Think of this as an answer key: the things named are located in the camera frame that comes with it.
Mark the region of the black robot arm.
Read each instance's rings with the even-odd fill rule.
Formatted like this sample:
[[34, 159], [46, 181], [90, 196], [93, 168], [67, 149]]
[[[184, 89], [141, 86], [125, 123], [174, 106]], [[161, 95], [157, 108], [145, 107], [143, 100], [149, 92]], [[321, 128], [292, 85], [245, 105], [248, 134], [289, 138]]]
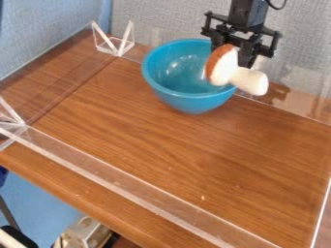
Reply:
[[210, 39], [210, 50], [224, 44], [238, 48], [237, 64], [250, 68], [257, 56], [274, 56], [281, 33], [265, 27], [269, 0], [230, 0], [228, 15], [206, 12], [200, 34]]

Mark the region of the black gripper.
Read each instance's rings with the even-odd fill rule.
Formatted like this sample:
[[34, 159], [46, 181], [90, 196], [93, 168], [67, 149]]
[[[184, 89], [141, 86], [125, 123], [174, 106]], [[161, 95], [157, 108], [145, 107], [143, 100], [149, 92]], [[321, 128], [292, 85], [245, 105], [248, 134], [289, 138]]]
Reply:
[[204, 15], [200, 34], [210, 39], [210, 50], [224, 44], [240, 47], [237, 65], [248, 69], [257, 55], [274, 56], [281, 34], [265, 27], [266, 11], [234, 11], [228, 15], [206, 12]]

